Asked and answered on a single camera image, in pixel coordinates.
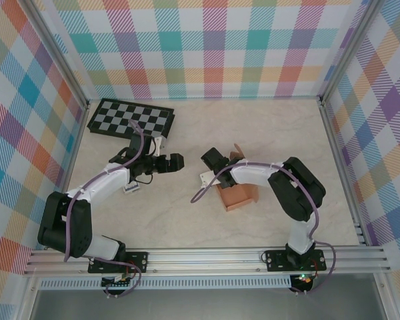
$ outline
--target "black and white checkerboard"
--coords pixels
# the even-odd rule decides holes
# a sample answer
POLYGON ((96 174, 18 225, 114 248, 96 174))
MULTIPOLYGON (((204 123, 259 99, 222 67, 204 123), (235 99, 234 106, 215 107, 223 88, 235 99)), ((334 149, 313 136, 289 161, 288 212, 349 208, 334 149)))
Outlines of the black and white checkerboard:
POLYGON ((133 129, 129 120, 132 119, 144 134, 167 138, 174 118, 173 109, 170 108, 102 99, 87 127, 94 133, 130 139, 133 129))

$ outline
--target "black mounting plate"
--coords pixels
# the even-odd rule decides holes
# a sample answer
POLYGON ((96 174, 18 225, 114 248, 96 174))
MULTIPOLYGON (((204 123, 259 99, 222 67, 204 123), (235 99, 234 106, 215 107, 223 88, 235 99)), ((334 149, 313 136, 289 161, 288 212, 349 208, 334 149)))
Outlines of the black mounting plate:
MULTIPOLYGON (((142 273, 147 271, 148 252, 126 252, 126 262, 133 263, 140 268, 142 273)), ((100 262, 93 260, 93 264, 89 264, 88 273, 126 273, 126 266, 114 265, 111 263, 100 262)))
POLYGON ((288 262, 286 250, 267 250, 262 254, 261 258, 267 264, 268 272, 316 271, 314 262, 317 264, 317 271, 324 271, 327 268, 323 250, 318 249, 312 251, 310 260, 306 264, 300 266, 300 268, 295 268, 290 262, 288 262))

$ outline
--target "metal rail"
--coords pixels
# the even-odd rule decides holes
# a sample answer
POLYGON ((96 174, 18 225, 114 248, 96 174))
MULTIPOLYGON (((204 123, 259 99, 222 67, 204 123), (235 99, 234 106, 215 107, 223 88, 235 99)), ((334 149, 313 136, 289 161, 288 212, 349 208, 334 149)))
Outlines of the metal rail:
MULTIPOLYGON (((381 247, 341 246, 335 247, 337 262, 334 273, 385 273, 390 266, 381 247)), ((231 248, 231 249, 131 249, 147 251, 148 268, 143 274, 155 276, 200 276, 200 275, 290 275, 299 272, 267 272, 261 261, 265 250, 283 249, 266 248, 231 248)), ((333 258, 332 251, 320 247, 325 254, 328 266, 333 258)), ((31 277, 74 277, 92 276, 87 272, 87 258, 70 258, 63 262, 63 254, 54 250, 33 251, 25 274, 31 277)))

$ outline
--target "marble floor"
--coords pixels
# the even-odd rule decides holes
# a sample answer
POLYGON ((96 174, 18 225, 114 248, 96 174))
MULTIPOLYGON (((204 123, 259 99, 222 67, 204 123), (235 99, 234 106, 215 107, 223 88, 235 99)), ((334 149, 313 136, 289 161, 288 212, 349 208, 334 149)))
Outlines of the marble floor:
MULTIPOLYGON (((259 189, 259 202, 226 212, 216 190, 199 202, 200 157, 211 147, 228 156, 238 143, 246 158, 260 162, 298 157, 322 182, 327 195, 315 238, 356 245, 357 236, 317 104, 313 99, 148 101, 175 109, 165 153, 180 153, 185 168, 155 174, 150 185, 125 195, 114 193, 92 212, 93 231, 127 247, 250 247, 286 244, 291 220, 271 189, 259 189)), ((92 105, 90 116, 97 105, 92 105)), ((74 188, 98 174, 126 139, 85 129, 71 177, 74 188)))

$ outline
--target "cardboard box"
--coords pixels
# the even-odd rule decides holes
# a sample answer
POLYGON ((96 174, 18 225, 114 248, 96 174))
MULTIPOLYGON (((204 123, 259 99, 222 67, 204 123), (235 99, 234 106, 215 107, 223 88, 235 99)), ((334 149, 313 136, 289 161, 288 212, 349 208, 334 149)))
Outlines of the cardboard box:
MULTIPOLYGON (((229 158, 245 158, 245 155, 238 144, 235 143, 234 147, 237 151, 230 152, 229 158)), ((259 190, 257 185, 243 184, 235 185, 233 187, 225 189, 222 189, 220 185, 217 185, 216 188, 226 211, 231 211, 247 205, 253 201, 258 202, 259 200, 259 190)))

